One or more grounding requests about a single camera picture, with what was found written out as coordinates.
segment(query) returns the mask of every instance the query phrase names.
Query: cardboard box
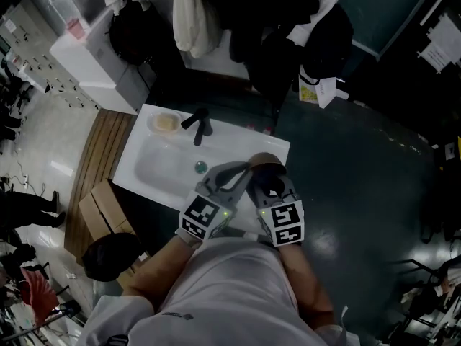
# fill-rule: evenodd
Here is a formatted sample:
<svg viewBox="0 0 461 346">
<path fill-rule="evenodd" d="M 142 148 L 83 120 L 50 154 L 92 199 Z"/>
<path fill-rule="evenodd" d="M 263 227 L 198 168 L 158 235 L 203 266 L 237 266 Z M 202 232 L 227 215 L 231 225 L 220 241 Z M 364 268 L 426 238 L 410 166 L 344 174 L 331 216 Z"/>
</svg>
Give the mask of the cardboard box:
<svg viewBox="0 0 461 346">
<path fill-rule="evenodd" d="M 100 239 L 111 233 L 135 234 L 133 227 L 123 213 L 117 198 L 107 179 L 96 185 L 79 203 L 80 211 L 93 240 Z M 117 279 L 122 288 L 126 288 L 134 272 L 149 258 L 141 255 L 131 266 L 120 274 Z"/>
</svg>

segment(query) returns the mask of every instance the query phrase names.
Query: black faucet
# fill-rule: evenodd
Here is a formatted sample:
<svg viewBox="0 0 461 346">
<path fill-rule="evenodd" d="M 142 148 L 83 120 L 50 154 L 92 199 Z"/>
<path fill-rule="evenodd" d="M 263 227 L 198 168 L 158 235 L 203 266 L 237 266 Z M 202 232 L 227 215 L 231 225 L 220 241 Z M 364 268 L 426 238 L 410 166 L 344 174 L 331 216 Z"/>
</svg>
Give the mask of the black faucet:
<svg viewBox="0 0 461 346">
<path fill-rule="evenodd" d="M 188 129 L 191 125 L 193 125 L 197 120 L 200 121 L 199 129 L 195 134 L 194 138 L 194 145 L 200 146 L 202 143 L 202 136 L 211 136 L 213 133 L 213 129 L 211 128 L 210 124 L 210 114 L 208 113 L 208 109 L 201 107 L 195 110 L 195 113 L 188 117 L 186 120 L 181 122 L 181 126 L 183 129 Z"/>
</svg>

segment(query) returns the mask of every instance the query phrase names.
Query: wooden slats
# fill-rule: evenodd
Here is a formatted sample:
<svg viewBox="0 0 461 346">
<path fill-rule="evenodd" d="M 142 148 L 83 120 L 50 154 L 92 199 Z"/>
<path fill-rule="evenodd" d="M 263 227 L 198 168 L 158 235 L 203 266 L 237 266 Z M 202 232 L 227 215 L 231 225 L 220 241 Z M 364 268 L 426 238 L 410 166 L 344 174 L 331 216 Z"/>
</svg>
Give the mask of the wooden slats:
<svg viewBox="0 0 461 346">
<path fill-rule="evenodd" d="M 127 125 L 134 119 L 134 115 L 101 110 L 86 140 L 73 184 L 64 239 L 64 248 L 76 257 L 77 262 L 92 243 L 79 202 L 93 186 L 110 175 L 116 155 L 125 147 L 122 140 L 126 142 Z"/>
</svg>

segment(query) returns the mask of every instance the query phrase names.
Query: shoe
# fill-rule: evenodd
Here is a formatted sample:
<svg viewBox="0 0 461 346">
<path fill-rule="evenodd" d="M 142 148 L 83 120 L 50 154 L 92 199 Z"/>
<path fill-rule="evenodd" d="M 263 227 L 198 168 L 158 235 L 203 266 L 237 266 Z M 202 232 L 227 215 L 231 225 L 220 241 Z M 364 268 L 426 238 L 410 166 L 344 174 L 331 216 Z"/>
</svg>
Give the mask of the shoe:
<svg viewBox="0 0 461 346">
<path fill-rule="evenodd" d="M 52 227 L 53 228 L 58 228 L 61 224 L 64 223 L 64 221 L 66 220 L 66 213 L 65 212 L 62 212 L 61 214 L 59 214 L 56 218 L 55 218 L 55 222 Z"/>
<path fill-rule="evenodd" d="M 53 191 L 53 199 L 51 199 L 53 204 L 53 211 L 51 213 L 57 213 L 59 211 L 59 192 Z"/>
</svg>

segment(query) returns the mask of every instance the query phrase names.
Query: hand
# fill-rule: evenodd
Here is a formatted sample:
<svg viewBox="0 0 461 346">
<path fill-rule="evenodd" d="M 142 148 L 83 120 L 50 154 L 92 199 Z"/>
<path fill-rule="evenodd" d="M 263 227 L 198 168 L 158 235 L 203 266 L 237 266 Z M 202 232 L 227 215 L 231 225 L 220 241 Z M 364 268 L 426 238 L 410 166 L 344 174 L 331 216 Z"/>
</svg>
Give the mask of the hand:
<svg viewBox="0 0 461 346">
<path fill-rule="evenodd" d="M 452 286 L 449 284 L 448 277 L 445 277 L 443 279 L 442 284 L 440 285 L 440 287 L 442 287 L 442 292 L 443 293 L 449 293 Z"/>
</svg>

